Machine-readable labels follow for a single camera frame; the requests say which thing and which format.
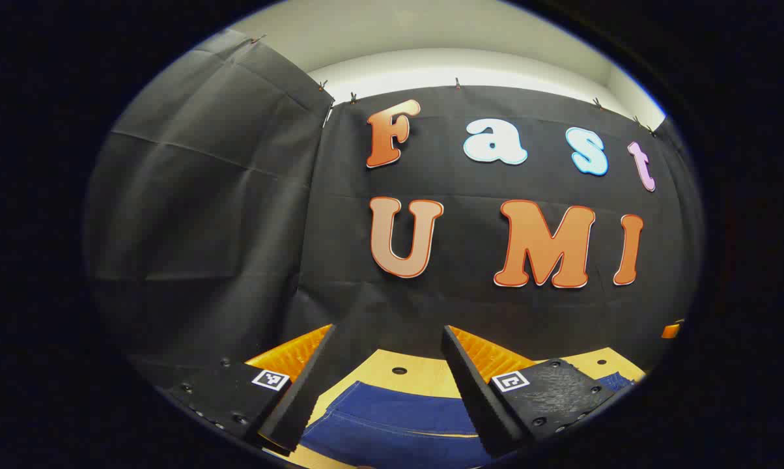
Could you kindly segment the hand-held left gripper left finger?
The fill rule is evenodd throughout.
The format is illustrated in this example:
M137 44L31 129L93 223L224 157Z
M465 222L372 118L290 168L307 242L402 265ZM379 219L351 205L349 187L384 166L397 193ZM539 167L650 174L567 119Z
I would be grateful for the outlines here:
M198 371L169 386L167 394L235 440L291 454L315 409L318 364L335 331L327 324L245 362Z

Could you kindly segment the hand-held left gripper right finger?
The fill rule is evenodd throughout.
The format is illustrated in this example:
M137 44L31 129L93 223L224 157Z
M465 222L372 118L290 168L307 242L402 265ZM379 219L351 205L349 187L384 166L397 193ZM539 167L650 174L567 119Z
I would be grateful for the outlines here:
M637 382L636 363L611 347L521 347L446 324L441 352L473 428L495 457L573 433Z

